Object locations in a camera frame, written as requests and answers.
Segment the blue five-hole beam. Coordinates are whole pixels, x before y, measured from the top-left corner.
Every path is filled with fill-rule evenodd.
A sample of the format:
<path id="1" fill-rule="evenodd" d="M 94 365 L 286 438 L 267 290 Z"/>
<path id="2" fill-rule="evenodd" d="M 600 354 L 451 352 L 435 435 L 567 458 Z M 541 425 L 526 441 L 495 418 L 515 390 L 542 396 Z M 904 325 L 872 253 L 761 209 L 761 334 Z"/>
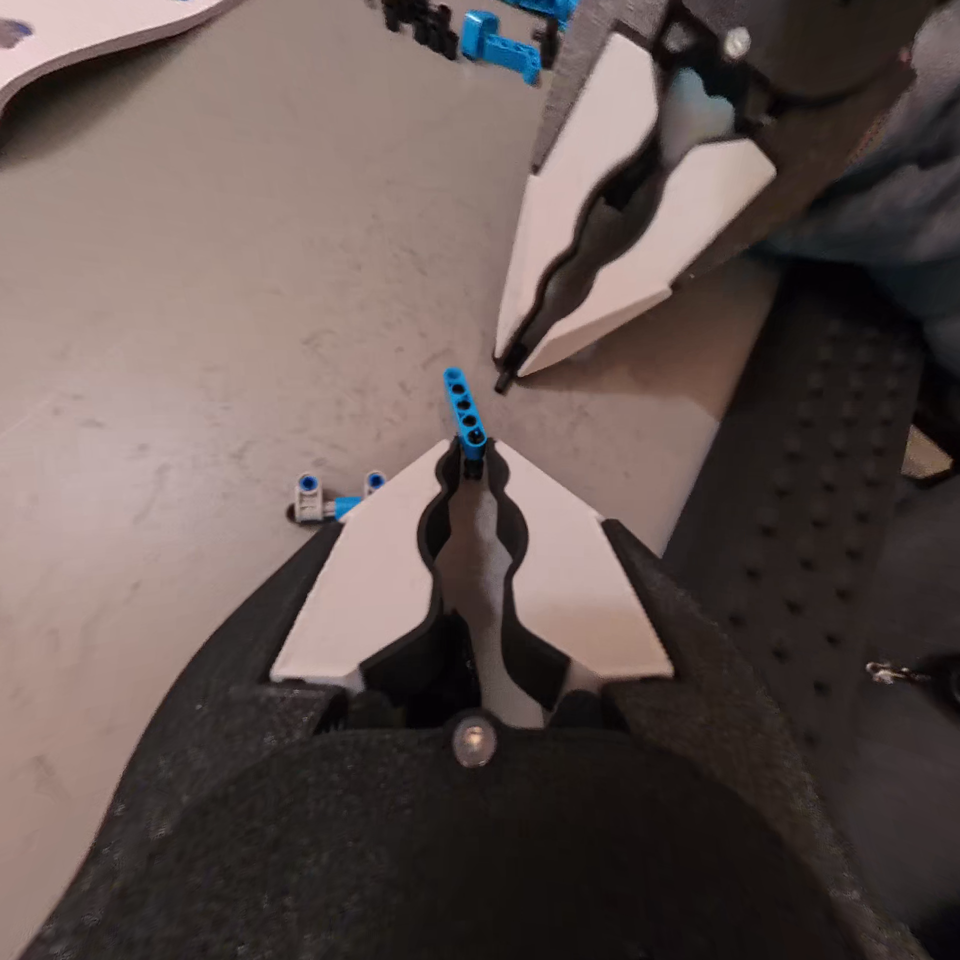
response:
<path id="1" fill-rule="evenodd" d="M 488 436 L 464 372 L 458 366 L 449 366 L 443 371 L 442 383 L 464 458 L 483 461 Z"/>

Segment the black dimpled pad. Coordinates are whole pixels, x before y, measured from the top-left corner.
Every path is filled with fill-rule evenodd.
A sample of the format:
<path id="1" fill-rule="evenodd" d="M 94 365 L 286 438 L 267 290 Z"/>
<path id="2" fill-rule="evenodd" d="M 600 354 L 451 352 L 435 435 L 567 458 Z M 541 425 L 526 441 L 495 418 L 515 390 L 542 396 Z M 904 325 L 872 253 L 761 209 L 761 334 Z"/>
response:
<path id="1" fill-rule="evenodd" d="M 865 671 L 958 652 L 958 429 L 904 475 L 927 366 L 861 270 L 793 267 L 664 556 L 773 708 L 751 800 L 870 958 L 958 958 L 958 719 Z"/>

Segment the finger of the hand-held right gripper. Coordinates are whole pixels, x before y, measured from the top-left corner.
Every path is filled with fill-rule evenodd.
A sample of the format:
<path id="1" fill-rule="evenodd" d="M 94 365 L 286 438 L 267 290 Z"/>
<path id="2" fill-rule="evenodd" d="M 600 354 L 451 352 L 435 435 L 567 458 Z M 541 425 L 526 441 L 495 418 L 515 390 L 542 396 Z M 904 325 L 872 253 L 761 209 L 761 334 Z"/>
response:
<path id="1" fill-rule="evenodd" d="M 678 277 L 776 177 L 750 139 L 693 147 L 667 176 L 639 239 L 603 266 L 582 304 L 550 326 L 519 368 L 554 366 L 667 300 Z"/>
<path id="2" fill-rule="evenodd" d="M 546 161 L 526 181 L 496 328 L 494 359 L 501 372 L 538 372 L 617 330 L 665 298 L 654 289 L 633 303 L 611 306 L 634 282 L 608 282 L 556 319 L 521 354 L 511 349 L 530 330 L 549 278 L 582 237 L 589 201 L 606 180 L 638 155 L 658 118 L 654 59 L 641 45 L 612 32 Z"/>

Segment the grey desk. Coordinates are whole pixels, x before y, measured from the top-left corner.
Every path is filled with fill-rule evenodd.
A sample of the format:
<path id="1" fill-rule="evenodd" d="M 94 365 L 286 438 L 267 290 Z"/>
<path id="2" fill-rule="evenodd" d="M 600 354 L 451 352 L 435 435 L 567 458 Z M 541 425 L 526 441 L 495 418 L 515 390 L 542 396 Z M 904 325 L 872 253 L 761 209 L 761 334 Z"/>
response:
<path id="1" fill-rule="evenodd" d="M 549 90 L 364 2 L 244 2 L 2 122 L 2 958 L 86 855 L 198 647 L 353 491 L 490 433 L 662 551 L 778 276 L 754 259 L 492 387 Z"/>

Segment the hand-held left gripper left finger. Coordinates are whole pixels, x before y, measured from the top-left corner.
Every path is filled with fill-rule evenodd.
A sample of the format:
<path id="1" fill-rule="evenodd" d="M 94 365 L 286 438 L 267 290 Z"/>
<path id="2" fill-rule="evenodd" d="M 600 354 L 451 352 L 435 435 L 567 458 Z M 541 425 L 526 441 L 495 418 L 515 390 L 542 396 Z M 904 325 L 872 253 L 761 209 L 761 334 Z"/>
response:
<path id="1" fill-rule="evenodd" d="M 436 559 L 460 444 L 440 441 L 351 510 L 270 667 L 274 683 L 426 687 L 443 665 Z"/>

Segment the building instruction booklet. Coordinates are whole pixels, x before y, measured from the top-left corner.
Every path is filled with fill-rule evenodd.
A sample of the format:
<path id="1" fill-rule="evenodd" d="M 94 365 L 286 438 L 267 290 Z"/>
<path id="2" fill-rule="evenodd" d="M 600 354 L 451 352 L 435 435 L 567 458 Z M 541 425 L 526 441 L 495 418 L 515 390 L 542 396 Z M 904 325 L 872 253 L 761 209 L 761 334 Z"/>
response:
<path id="1" fill-rule="evenodd" d="M 1 113 L 33 82 L 98 57 L 185 34 L 237 1 L 3 1 Z"/>

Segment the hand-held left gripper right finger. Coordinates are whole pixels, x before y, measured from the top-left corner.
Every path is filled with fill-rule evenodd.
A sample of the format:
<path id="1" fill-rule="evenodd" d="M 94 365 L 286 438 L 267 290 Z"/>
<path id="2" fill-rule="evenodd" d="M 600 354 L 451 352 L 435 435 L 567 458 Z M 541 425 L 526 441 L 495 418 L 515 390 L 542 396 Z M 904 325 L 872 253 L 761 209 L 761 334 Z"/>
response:
<path id="1" fill-rule="evenodd" d="M 502 440 L 486 452 L 496 536 L 510 563 L 501 653 L 516 685 L 672 678 L 674 666 L 604 518 Z"/>

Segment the pile of small building pieces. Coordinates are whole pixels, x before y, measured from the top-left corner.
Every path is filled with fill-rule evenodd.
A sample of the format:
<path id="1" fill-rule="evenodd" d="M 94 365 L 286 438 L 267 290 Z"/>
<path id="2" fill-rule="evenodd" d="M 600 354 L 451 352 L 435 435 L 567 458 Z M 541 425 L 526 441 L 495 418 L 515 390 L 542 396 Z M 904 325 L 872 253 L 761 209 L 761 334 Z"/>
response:
<path id="1" fill-rule="evenodd" d="M 462 27 L 452 25 L 451 8 L 430 1 L 381 1 L 384 25 L 400 34 L 409 29 L 413 40 L 454 62 L 460 57 L 519 75 L 529 86 L 539 83 L 558 58 L 563 35 L 578 7 L 577 1 L 508 1 L 507 5 L 537 18 L 531 42 L 511 39 L 500 32 L 498 16 L 473 8 L 463 16 Z"/>

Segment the grey and blue connector assembly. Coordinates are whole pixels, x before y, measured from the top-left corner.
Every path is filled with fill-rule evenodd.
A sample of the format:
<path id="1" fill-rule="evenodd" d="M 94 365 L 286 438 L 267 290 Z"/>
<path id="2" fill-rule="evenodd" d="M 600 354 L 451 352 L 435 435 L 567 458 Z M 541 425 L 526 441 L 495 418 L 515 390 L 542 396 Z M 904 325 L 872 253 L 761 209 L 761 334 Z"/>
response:
<path id="1" fill-rule="evenodd" d="M 301 474 L 294 485 L 294 498 L 286 509 L 286 518 L 299 526 L 314 526 L 329 522 L 342 522 L 363 500 L 382 489 L 387 476 L 379 470 L 370 471 L 364 478 L 363 492 L 359 496 L 335 496 L 328 498 L 318 473 Z"/>

